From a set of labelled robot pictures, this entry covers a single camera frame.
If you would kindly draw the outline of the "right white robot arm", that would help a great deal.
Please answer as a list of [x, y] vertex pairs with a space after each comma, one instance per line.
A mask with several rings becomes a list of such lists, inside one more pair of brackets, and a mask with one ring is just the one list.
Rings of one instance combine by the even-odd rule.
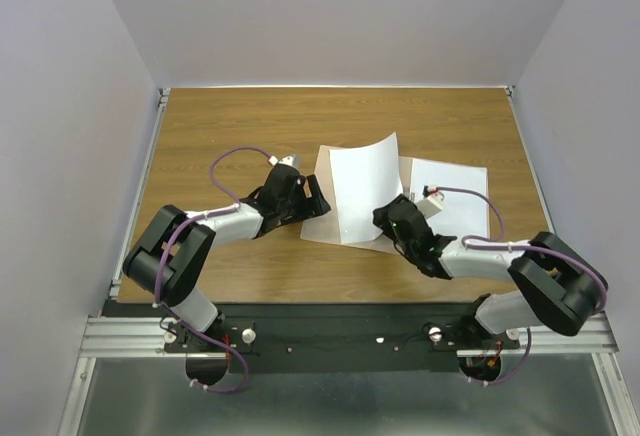
[[444, 208], [447, 188], [425, 187], [417, 202], [398, 195], [372, 212], [373, 224], [394, 249], [430, 278], [510, 282], [515, 289], [478, 297], [460, 323], [460, 335], [480, 348], [516, 328], [544, 326], [577, 335], [604, 310], [606, 279], [560, 237], [542, 231], [529, 240], [499, 242], [488, 236], [437, 233], [429, 221]]

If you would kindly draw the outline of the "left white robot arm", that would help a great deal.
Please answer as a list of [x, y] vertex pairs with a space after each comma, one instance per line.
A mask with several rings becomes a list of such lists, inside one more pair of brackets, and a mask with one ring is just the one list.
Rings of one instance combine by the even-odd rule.
[[230, 206], [200, 212], [163, 206], [124, 258], [122, 273], [188, 325], [197, 349], [209, 351], [222, 336], [222, 313], [197, 287], [210, 251], [330, 211], [315, 175], [277, 163], [263, 185]]

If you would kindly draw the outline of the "white paper sheet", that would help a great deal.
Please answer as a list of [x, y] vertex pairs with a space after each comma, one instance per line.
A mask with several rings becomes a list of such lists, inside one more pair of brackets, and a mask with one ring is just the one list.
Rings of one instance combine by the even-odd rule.
[[[414, 203], [424, 198], [425, 186], [466, 189], [487, 196], [488, 170], [414, 158], [409, 186], [410, 199]], [[490, 235], [489, 208], [479, 196], [444, 191], [442, 206], [440, 212], [428, 219], [435, 233], [458, 238]]]
[[395, 132], [374, 144], [331, 149], [329, 159], [338, 215], [340, 243], [374, 241], [382, 230], [373, 211], [402, 193]]

